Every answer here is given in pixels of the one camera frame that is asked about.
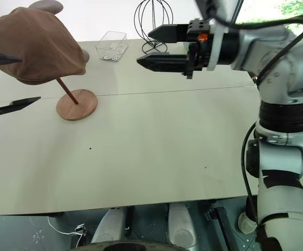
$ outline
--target white wall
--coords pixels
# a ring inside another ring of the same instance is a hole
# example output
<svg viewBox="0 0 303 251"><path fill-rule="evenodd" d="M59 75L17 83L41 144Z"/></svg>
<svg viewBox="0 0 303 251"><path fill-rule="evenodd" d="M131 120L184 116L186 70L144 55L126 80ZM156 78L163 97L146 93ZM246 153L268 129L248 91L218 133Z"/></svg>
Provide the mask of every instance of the white wall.
<svg viewBox="0 0 303 251"><path fill-rule="evenodd" d="M16 7L28 7L34 0L0 0L0 16ZM138 38L133 15L141 0L60 0L64 10L57 17L77 41L99 40L108 30L127 33L128 39ZM194 0L167 0L174 14L174 23L188 23L200 17ZM147 31L151 28L148 8L145 16Z"/></svg>

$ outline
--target table surface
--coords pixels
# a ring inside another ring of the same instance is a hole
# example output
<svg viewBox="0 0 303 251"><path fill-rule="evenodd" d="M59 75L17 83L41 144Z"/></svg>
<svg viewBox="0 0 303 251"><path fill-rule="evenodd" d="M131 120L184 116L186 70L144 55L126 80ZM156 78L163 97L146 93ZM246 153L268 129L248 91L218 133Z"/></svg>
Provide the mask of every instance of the table surface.
<svg viewBox="0 0 303 251"><path fill-rule="evenodd" d="M136 63L142 41L128 43L119 62L100 60L94 41L80 43L91 55L87 72L63 80L99 100L81 121L56 113L58 83L27 86L0 72L1 105L42 97L0 116L0 214L246 195L240 149L260 103L248 74L155 73ZM180 43L169 51L185 53ZM249 183L257 193L257 180Z"/></svg>

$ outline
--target clear plastic container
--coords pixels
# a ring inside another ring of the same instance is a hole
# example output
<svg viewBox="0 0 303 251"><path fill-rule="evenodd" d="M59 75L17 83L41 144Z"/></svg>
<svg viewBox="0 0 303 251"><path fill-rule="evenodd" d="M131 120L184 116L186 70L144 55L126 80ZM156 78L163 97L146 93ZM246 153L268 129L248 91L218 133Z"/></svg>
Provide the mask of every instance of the clear plastic container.
<svg viewBox="0 0 303 251"><path fill-rule="evenodd" d="M100 59L117 62L128 48L127 34L108 31L95 46Z"/></svg>

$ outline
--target brown flat cap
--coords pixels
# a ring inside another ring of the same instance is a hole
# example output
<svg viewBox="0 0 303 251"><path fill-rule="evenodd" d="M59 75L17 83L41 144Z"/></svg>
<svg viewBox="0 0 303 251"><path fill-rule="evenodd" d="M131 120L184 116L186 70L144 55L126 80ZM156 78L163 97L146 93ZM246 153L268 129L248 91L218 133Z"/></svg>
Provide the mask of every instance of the brown flat cap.
<svg viewBox="0 0 303 251"><path fill-rule="evenodd" d="M22 59L0 70L29 85L85 74L80 46L54 14L42 10L20 7L0 17L0 53Z"/></svg>

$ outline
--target floor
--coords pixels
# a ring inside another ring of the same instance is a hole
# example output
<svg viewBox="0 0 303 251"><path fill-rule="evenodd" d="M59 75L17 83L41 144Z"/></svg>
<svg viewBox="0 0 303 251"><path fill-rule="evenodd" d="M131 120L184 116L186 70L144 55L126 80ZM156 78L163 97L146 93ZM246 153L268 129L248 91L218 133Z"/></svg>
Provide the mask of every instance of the floor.
<svg viewBox="0 0 303 251"><path fill-rule="evenodd" d="M212 208L225 207L234 232L238 250L259 251L254 234L244 235L238 231L237 217L244 210L245 197L208 202ZM222 232L217 220L206 221L199 213L198 202L188 202L186 206L199 240L201 251L226 251ZM61 217L50 218L50 222L60 231L73 232L81 223L89 232L88 242L95 232L106 209L85 210L64 213ZM136 206L134 208L132 233L128 239L146 239L167 242L167 204ZM46 216L0 216L0 251L66 251L70 250L71 236L56 232L48 225Z"/></svg>

